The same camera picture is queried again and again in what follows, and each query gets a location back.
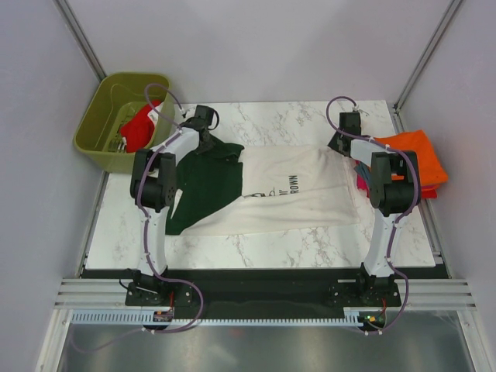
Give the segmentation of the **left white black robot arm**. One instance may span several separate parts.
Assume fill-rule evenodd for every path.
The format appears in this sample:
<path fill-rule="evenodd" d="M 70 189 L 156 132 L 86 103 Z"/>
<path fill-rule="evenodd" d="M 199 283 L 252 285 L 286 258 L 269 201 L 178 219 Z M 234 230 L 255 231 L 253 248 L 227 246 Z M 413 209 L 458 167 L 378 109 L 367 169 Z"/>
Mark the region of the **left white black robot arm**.
<path fill-rule="evenodd" d="M 177 164 L 192 152 L 212 149 L 210 132 L 218 124 L 216 110 L 197 105 L 193 116 L 162 143 L 136 152 L 129 191 L 143 213 L 143 256 L 139 266 L 131 270 L 127 306 L 173 305 L 174 290 L 184 285 L 178 280 L 161 279 L 167 274 L 165 230 L 167 214 L 177 193 Z"/>

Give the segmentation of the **cream green Charlie Brown shirt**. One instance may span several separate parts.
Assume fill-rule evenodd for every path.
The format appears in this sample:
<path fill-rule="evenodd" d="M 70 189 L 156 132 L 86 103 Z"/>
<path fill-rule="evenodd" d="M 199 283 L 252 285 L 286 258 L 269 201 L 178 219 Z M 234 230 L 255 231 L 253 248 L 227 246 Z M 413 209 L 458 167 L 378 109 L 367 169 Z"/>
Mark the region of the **cream green Charlie Brown shirt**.
<path fill-rule="evenodd" d="M 169 236 L 227 236 L 358 223 L 342 157 L 328 146 L 215 140 L 177 166 Z"/>

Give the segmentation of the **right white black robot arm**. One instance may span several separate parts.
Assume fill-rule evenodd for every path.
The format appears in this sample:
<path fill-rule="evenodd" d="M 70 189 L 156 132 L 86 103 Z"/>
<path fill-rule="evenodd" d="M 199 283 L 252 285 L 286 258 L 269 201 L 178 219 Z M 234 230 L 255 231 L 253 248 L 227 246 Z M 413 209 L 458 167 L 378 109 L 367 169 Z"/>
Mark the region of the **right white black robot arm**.
<path fill-rule="evenodd" d="M 369 169 L 369 200 L 374 228 L 356 279 L 356 299 L 364 305 L 383 299 L 400 305 L 394 259 L 404 221 L 421 200 L 417 154 L 397 150 L 361 134 L 359 112 L 342 112 L 329 147 Z"/>

